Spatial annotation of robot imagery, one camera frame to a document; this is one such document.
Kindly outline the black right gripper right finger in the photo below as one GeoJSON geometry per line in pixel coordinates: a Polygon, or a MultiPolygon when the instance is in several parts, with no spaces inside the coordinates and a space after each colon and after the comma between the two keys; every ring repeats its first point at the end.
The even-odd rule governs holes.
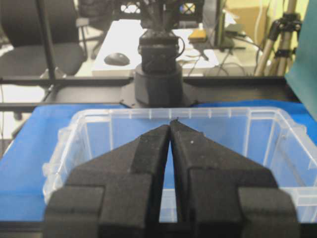
{"type": "Polygon", "coordinates": [[[197,238],[298,238],[272,172],[177,120],[170,124],[177,205],[197,238]]]}

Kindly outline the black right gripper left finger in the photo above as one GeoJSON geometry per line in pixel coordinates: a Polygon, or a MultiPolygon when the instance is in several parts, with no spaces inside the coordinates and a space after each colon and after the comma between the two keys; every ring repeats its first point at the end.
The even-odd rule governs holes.
{"type": "Polygon", "coordinates": [[[159,222],[169,126],[76,166],[46,207],[46,238],[144,238],[159,222]]]}

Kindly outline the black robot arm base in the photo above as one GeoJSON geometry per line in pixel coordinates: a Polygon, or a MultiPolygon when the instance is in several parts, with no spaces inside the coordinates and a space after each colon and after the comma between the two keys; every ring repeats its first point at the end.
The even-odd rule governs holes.
{"type": "Polygon", "coordinates": [[[141,63],[134,73],[135,97],[150,107],[178,106],[183,98],[182,67],[177,58],[184,52],[173,33],[179,23],[177,0],[142,0],[138,52],[141,63]]]}

